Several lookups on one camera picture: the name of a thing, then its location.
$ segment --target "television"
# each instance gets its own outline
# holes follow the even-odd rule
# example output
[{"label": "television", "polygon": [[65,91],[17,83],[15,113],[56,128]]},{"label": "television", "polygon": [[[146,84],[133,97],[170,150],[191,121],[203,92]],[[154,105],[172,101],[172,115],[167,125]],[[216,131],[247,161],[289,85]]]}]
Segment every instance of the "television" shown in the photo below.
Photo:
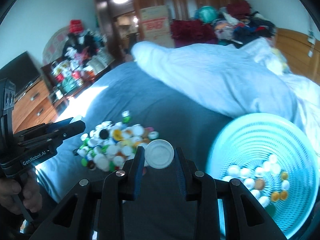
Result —
[{"label": "television", "polygon": [[16,85],[16,95],[22,93],[40,75],[27,52],[0,69],[0,79],[9,78]]}]

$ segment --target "metal screw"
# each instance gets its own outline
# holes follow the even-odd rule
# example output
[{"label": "metal screw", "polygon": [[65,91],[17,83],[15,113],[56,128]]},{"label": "metal screw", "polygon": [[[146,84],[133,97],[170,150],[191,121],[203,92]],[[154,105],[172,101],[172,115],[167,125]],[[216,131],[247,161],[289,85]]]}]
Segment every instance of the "metal screw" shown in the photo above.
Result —
[{"label": "metal screw", "polygon": [[196,171],[196,172],[195,172],[195,175],[196,175],[197,177],[203,177],[203,176],[204,176],[204,172],[203,172],[203,171]]},{"label": "metal screw", "polygon": [[123,171],[123,170],[116,171],[116,175],[117,175],[118,177],[122,177],[122,176],[125,175],[125,171]]},{"label": "metal screw", "polygon": [[81,179],[81,181],[79,181],[80,186],[87,186],[89,183],[89,181],[87,179]]},{"label": "metal screw", "polygon": [[231,180],[231,183],[232,183],[233,185],[235,185],[235,186],[239,186],[241,182],[240,182],[239,179],[232,179],[232,180]]}]

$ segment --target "perforated basket bottom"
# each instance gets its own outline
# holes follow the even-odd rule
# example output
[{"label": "perforated basket bottom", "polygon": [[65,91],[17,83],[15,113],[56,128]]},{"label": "perforated basket bottom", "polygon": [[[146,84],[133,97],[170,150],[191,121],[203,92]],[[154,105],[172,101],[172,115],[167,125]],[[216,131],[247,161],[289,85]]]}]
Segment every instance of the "perforated basket bottom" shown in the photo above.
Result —
[{"label": "perforated basket bottom", "polygon": [[[291,122],[272,114],[249,114],[231,122],[213,144],[207,173],[215,179],[228,175],[228,167],[255,170],[271,154],[278,157],[282,171],[289,174],[288,199],[272,203],[274,221],[289,239],[303,225],[316,200],[319,174],[314,150],[306,135]],[[267,172],[261,195],[281,191],[280,176]],[[224,232],[224,222],[220,223]]]}]

